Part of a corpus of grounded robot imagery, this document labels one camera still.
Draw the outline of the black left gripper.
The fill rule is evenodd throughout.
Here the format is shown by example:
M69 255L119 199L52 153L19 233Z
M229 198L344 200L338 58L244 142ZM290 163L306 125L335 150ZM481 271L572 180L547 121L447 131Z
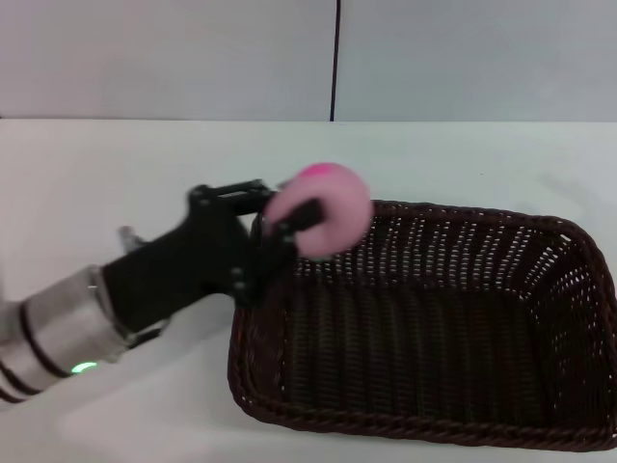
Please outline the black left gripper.
M299 256L297 234L324 220L321 203L309 199L272 222L265 206L275 195L261 179L191 190L176 228L102 267L121 326L140 332L213 293L256 305ZM248 235L237 215L254 213Z

